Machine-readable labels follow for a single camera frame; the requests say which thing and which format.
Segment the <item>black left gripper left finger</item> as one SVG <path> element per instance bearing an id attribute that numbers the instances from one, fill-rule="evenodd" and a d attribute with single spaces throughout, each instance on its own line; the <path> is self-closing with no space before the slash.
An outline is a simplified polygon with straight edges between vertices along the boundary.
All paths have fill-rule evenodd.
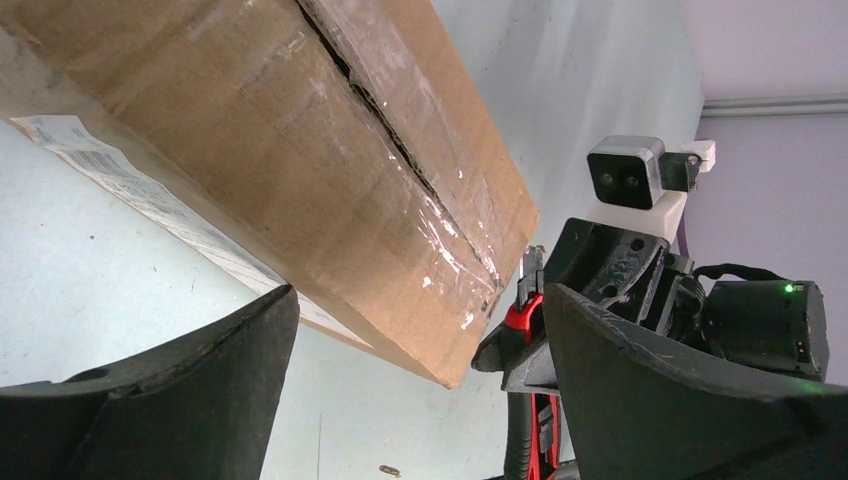
<path id="1" fill-rule="evenodd" d="M 1 391 L 5 479 L 256 479 L 300 316 L 278 287 L 62 382 Z"/>

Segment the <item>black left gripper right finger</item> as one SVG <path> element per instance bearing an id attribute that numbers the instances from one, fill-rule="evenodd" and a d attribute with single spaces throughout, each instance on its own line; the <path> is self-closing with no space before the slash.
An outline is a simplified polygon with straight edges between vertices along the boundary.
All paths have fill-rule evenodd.
<path id="1" fill-rule="evenodd" d="M 546 333 L 584 479 L 843 479 L 847 390 L 735 364 L 561 284 Z"/>

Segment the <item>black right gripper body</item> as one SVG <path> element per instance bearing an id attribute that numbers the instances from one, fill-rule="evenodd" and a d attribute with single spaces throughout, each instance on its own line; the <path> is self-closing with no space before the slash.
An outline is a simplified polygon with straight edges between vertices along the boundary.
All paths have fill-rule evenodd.
<path id="1" fill-rule="evenodd" d="M 694 262 L 661 248 L 622 297 L 622 317 L 660 336 L 697 346 L 706 300 Z"/>

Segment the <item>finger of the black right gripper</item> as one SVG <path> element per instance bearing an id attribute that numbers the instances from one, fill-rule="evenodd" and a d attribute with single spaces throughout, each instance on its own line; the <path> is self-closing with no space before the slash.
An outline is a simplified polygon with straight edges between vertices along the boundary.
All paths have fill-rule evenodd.
<path id="1" fill-rule="evenodd" d="M 479 344 L 471 368 L 502 374 L 501 390 L 507 393 L 559 396 L 556 372 L 544 329 L 530 333 L 498 324 Z"/>
<path id="2" fill-rule="evenodd" d="M 662 237 L 570 218 L 544 266 L 544 282 L 612 312 L 647 312 L 669 250 Z"/>

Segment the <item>red black utility knife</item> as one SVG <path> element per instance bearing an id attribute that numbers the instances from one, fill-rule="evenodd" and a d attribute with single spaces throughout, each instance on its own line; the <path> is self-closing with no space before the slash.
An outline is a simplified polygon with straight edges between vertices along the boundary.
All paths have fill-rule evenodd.
<path id="1" fill-rule="evenodd" d="M 551 479 L 560 464 L 562 415 L 542 308 L 544 255 L 542 246 L 524 253 L 499 340 L 507 393 L 506 479 Z"/>

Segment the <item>brown cardboard express box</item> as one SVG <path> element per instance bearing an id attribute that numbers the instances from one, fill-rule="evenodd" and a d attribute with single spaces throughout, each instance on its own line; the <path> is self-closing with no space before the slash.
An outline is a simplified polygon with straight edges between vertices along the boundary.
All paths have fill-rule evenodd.
<path id="1" fill-rule="evenodd" d="M 78 118 L 341 340 L 447 388 L 538 222 L 428 1 L 5 1 L 1 112 Z"/>

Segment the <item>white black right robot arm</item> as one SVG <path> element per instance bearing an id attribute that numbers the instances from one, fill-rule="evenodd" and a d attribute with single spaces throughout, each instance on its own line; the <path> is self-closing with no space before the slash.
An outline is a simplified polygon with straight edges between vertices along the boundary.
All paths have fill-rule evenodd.
<path id="1" fill-rule="evenodd" d="M 515 301 L 472 359 L 477 371 L 501 373 L 507 391 L 558 390 L 542 308 L 550 284 L 721 359 L 825 379 L 826 319 L 814 282 L 731 263 L 699 267 L 662 237 L 571 218 L 551 252 L 526 250 Z"/>

